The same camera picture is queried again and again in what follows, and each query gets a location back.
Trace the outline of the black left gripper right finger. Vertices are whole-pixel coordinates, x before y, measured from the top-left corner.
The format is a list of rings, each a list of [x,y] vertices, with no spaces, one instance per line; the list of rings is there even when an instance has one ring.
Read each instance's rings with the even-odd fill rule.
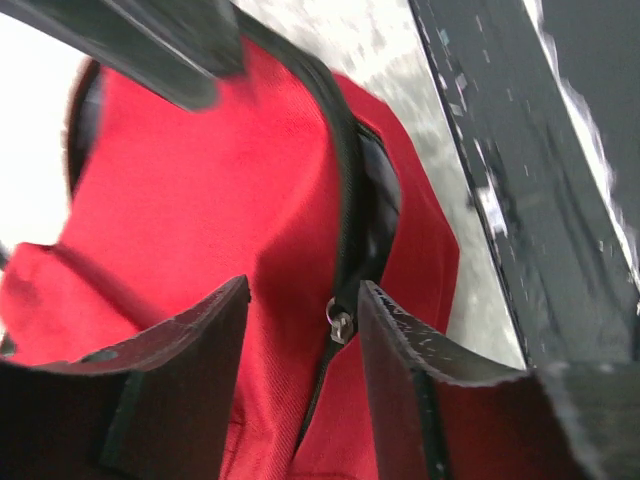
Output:
[[[637,363],[517,370],[359,289],[359,334],[383,479],[635,479]]]

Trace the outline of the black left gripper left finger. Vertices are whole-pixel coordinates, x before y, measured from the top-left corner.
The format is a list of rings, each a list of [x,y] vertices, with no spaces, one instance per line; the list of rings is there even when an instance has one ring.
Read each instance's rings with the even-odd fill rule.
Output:
[[[5,479],[215,479],[247,321],[235,277],[76,363],[1,364]]]

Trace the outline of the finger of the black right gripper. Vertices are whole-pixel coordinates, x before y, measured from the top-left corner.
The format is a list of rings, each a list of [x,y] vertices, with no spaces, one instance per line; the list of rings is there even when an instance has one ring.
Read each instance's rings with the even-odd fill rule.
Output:
[[[229,1],[12,0],[2,13],[91,56],[189,111],[244,70]]]

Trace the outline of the red backpack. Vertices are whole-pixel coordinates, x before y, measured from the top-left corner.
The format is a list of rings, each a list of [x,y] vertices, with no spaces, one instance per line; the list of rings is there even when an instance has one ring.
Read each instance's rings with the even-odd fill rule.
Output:
[[[455,237],[393,112],[286,42],[190,113],[91,64],[70,118],[79,179],[56,243],[1,282],[4,360],[76,363],[249,286],[215,479],[374,479],[359,285],[445,329]]]

